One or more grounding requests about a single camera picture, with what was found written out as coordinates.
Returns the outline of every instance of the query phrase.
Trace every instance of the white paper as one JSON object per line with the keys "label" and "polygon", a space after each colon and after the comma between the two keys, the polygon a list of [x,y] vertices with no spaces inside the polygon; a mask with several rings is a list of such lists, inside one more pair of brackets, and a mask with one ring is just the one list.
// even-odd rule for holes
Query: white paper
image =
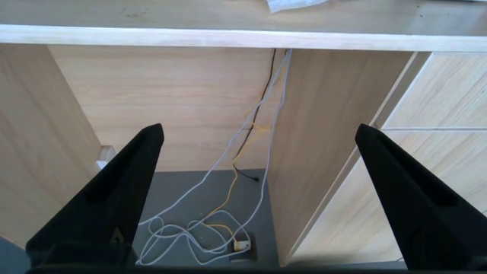
{"label": "white paper", "polygon": [[327,0],[267,0],[271,13],[291,9],[304,8],[311,5],[318,5]]}

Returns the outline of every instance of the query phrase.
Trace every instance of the yellow cable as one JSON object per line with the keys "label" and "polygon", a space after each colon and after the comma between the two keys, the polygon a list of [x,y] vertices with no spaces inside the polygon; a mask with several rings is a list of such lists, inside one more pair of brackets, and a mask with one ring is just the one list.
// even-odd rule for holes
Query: yellow cable
{"label": "yellow cable", "polygon": [[226,225],[220,225],[220,224],[215,224],[215,225],[204,224],[204,225],[206,225],[208,227],[213,227],[213,228],[227,228],[228,232],[230,232],[230,236],[234,236],[234,232]]}
{"label": "yellow cable", "polygon": [[[232,164],[235,164],[235,162],[238,160],[238,158],[242,155],[242,153],[245,151],[245,148],[247,148],[247,146],[253,142],[253,140],[255,139],[256,135],[252,135],[249,139],[248,142],[246,142],[245,144],[243,144],[243,147],[242,147],[242,150],[240,150],[240,153],[235,157],[235,159],[232,161]],[[234,180],[231,182],[231,185],[230,185],[230,189],[228,190],[228,194],[227,194],[227,199],[224,201],[224,203],[222,203],[219,207],[217,207],[216,209],[213,209],[213,211],[211,211],[209,214],[212,214],[214,212],[216,212],[217,210],[221,209],[222,207],[224,207],[228,200],[230,199],[230,195],[231,195],[231,191],[232,189],[234,188],[234,185],[235,185],[235,182],[237,182],[237,179],[238,179],[238,173],[237,173],[237,170],[234,168],[234,174],[235,174],[235,177],[234,177]]]}
{"label": "yellow cable", "polygon": [[[258,130],[261,130],[261,131],[268,131],[270,130],[270,126],[259,126],[255,123],[252,123],[253,126],[255,126]],[[240,150],[240,152],[238,153],[238,155],[234,158],[234,160],[232,161],[232,166],[233,164],[235,164],[235,162],[238,160],[238,158],[242,155],[242,153],[245,151],[245,148],[247,147],[247,145],[249,145],[251,142],[253,142],[253,140],[256,138],[256,135],[252,135],[249,139],[248,142],[246,142],[245,144],[243,144],[243,147],[242,149]],[[237,170],[234,168],[234,174],[235,174],[235,177],[234,177],[234,180],[231,182],[231,185],[230,185],[230,189],[228,190],[228,194],[227,194],[227,199],[225,200],[224,203],[222,203],[219,207],[217,207],[216,209],[213,209],[210,213],[214,213],[216,212],[217,210],[221,209],[222,207],[224,207],[228,200],[230,199],[230,195],[231,195],[231,191],[232,189],[234,188],[234,185],[235,183],[237,182],[237,179],[238,179],[238,173],[237,173]],[[217,228],[226,228],[228,230],[228,232],[230,232],[230,235],[233,237],[234,236],[234,232],[226,225],[221,225],[221,224],[214,224],[214,225],[207,225],[207,224],[204,224],[206,226],[209,226],[209,227],[217,227]],[[236,246],[236,250],[239,250],[240,248],[238,247],[238,241],[237,239],[234,238],[234,243],[235,243],[235,246]]]}

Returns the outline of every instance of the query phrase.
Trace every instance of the desk top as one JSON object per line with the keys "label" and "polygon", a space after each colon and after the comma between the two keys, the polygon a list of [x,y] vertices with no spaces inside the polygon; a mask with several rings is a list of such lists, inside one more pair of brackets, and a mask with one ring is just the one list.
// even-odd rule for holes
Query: desk top
{"label": "desk top", "polygon": [[487,3],[0,0],[0,43],[487,52]]}

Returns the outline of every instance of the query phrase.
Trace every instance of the white cable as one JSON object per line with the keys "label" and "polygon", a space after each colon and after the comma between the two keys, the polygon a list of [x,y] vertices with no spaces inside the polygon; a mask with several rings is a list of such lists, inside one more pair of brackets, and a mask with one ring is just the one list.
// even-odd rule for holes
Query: white cable
{"label": "white cable", "polygon": [[[261,104],[265,103],[267,98],[269,97],[269,95],[271,94],[272,92],[272,88],[278,78],[278,76],[281,74],[281,70],[282,70],[282,67],[283,65],[286,63],[286,61],[289,63],[289,61],[291,60],[291,54],[292,54],[292,50],[290,49],[288,51],[288,53],[286,54],[286,56],[282,59],[282,62],[281,64],[279,65],[279,68],[274,76],[274,78],[272,79],[272,82],[271,82],[271,85],[269,86],[269,92],[267,92],[267,94],[264,96],[264,98],[254,107],[254,109],[252,110],[252,112],[250,113],[250,115],[247,117],[247,119],[243,122],[243,125],[239,128],[239,130],[231,137],[229,143],[227,144],[227,147],[226,149],[224,150],[223,154],[221,155],[221,157],[215,162],[215,164],[213,165],[213,167],[206,173],[206,175],[203,177],[203,179],[197,183],[195,186],[193,186],[191,189],[189,189],[186,193],[184,193],[173,205],[171,205],[170,207],[166,208],[165,210],[159,212],[158,214],[154,215],[153,217],[151,217],[150,219],[146,220],[146,221],[143,221],[143,222],[140,222],[138,225],[144,225],[146,223],[149,223],[149,226],[148,226],[148,230],[149,232],[151,233],[151,236],[149,237],[149,239],[147,239],[147,241],[145,242],[145,245],[144,247],[142,248],[142,251],[141,251],[141,254],[140,254],[140,258],[138,259],[137,261],[137,264],[140,264],[140,265],[144,265],[144,266],[147,266],[147,265],[151,265],[151,264],[154,264],[156,263],[158,260],[160,260],[163,256],[165,256],[169,250],[172,248],[172,246],[177,242],[177,240],[180,238],[180,237],[186,237],[186,242],[188,243],[188,247],[189,247],[189,250],[191,251],[193,257],[195,258],[196,262],[199,264],[199,265],[206,265],[208,263],[211,263],[215,260],[218,260],[218,259],[221,259],[221,258],[225,258],[225,257],[228,257],[228,256],[233,256],[235,254],[238,254],[238,253],[243,253],[243,252],[246,252],[248,251],[248,249],[244,249],[244,250],[241,250],[241,251],[238,251],[236,253],[229,253],[229,254],[225,254],[225,255],[220,255],[220,256],[217,256],[217,257],[214,257],[212,259],[210,259],[209,261],[206,261],[206,262],[202,262],[198,259],[198,257],[196,256],[195,254],[195,251],[191,245],[191,243],[193,243],[196,247],[198,247],[203,253],[213,253],[213,254],[221,254],[223,252],[226,251],[226,247],[227,245],[235,238],[235,235],[237,234],[237,232],[239,230],[242,230],[245,235],[247,236],[247,239],[250,240],[250,237],[247,233],[247,231],[245,230],[245,226],[248,225],[253,217],[255,216],[255,214],[257,213],[257,211],[259,210],[260,208],[260,205],[262,204],[262,201],[263,201],[263,197],[264,197],[264,188],[266,186],[266,181],[267,181],[267,174],[268,174],[268,171],[269,171],[269,163],[270,163],[270,153],[271,153],[271,147],[272,147],[272,140],[273,140],[273,137],[274,137],[274,131],[275,131],[275,124],[277,123],[277,119],[278,119],[278,116],[279,116],[279,112],[282,108],[282,106],[284,105],[284,102],[285,102],[285,93],[286,93],[286,84],[287,84],[287,80],[288,80],[288,71],[289,71],[289,65],[287,66],[286,70],[285,70],[285,77],[284,77],[284,85],[283,85],[283,91],[282,91],[282,99],[281,99],[281,103],[279,104],[279,107],[275,113],[275,116],[274,116],[274,120],[272,121],[272,129],[271,129],[271,135],[270,135],[270,140],[269,140],[269,147],[268,147],[268,151],[267,151],[267,162],[266,162],[266,171],[264,173],[264,178],[263,178],[263,184],[262,184],[262,187],[261,187],[261,190],[260,190],[260,199],[259,199],[259,202],[257,203],[257,206],[256,208],[254,209],[252,215],[247,219],[247,221],[241,225],[237,219],[232,215],[230,214],[229,212],[225,211],[225,210],[218,210],[216,212],[213,212],[212,214],[209,214],[207,215],[206,217],[204,217],[203,219],[197,221],[197,220],[192,220],[189,222],[189,224],[187,225],[186,229],[185,228],[182,228],[178,225],[166,225],[164,223],[164,220],[162,217],[160,217],[162,214],[164,214],[165,212],[171,210],[174,206],[176,206],[182,199],[184,199],[188,194],[190,194],[195,188],[197,188],[198,186],[200,186],[201,184],[203,184],[206,180],[206,178],[208,177],[208,175],[218,166],[218,164],[220,163],[221,159],[223,159],[223,157],[227,154],[228,152],[228,149],[230,148],[233,140],[235,139],[235,137],[244,129],[245,125],[248,124],[248,122],[250,121],[250,117],[253,116],[253,114],[256,112],[257,110],[257,107],[260,106]],[[238,225],[238,229],[234,232],[234,235],[228,239],[227,241],[225,241],[224,239],[224,236],[219,232],[217,231],[216,229],[212,228],[212,227],[209,227],[209,226],[206,226],[203,224],[203,222],[207,219],[207,218],[210,218],[212,217],[213,215],[215,214],[218,214],[218,213],[224,213],[228,216],[230,216],[234,221],[235,223],[237,223]],[[156,231],[152,231],[151,229],[151,225],[152,225],[152,222],[154,220],[160,220],[161,221],[161,227],[159,229],[157,229]],[[204,228],[209,228],[211,229],[212,231],[214,231],[221,239],[222,241],[224,242],[222,245],[220,245],[219,247],[215,247],[215,248],[212,248],[212,249],[205,249],[204,247],[202,247],[198,241],[195,239],[195,237],[190,233],[192,229],[196,228],[197,226],[199,225],[203,225]],[[164,229],[166,228],[176,228],[178,229],[179,231],[181,231],[180,233],[177,233],[177,234],[170,234],[170,235],[163,235],[164,233]],[[151,251],[152,247],[160,240],[160,239],[168,239],[168,238],[174,238],[173,242],[170,244],[170,246],[160,255],[158,256],[156,259],[152,260],[151,262],[148,262],[148,263],[145,263],[145,262],[142,262],[142,260],[148,255],[148,253]],[[152,244],[149,248],[147,248],[147,246],[149,245],[149,242],[152,240]]]}

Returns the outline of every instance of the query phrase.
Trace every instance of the wooden desk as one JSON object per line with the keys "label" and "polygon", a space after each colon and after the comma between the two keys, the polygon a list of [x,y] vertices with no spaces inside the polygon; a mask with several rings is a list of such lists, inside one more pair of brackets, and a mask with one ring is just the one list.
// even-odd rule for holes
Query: wooden desk
{"label": "wooden desk", "polygon": [[[208,170],[259,101],[272,48],[275,66],[293,48],[269,175],[281,264],[397,260],[355,131],[382,129],[486,210],[486,14],[420,0],[277,14],[263,0],[1,0],[0,233],[23,246],[96,174],[101,145],[118,151],[152,123],[166,132],[159,171]],[[264,167],[260,134],[240,168]]]}

